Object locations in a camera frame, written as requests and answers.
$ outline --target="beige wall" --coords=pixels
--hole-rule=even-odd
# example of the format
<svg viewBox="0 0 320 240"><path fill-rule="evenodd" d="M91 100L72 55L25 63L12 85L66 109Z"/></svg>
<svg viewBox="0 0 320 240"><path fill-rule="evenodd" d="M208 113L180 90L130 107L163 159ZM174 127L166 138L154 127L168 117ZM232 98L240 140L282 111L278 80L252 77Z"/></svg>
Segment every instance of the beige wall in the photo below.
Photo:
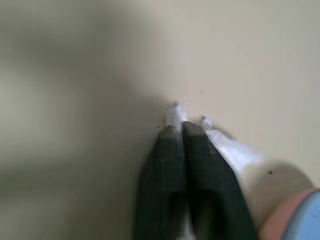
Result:
<svg viewBox="0 0 320 240"><path fill-rule="evenodd" d="M129 239L172 100L319 185L317 1L1 4L1 239Z"/></svg>

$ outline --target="wall surface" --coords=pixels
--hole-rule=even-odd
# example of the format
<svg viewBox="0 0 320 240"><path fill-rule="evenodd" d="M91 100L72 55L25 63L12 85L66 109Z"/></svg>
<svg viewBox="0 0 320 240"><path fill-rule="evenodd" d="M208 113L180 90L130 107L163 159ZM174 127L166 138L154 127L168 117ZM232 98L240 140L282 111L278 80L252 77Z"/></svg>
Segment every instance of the wall surface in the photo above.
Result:
<svg viewBox="0 0 320 240"><path fill-rule="evenodd" d="M320 184L320 2L4 0L0 238L130 239L167 104Z"/></svg>

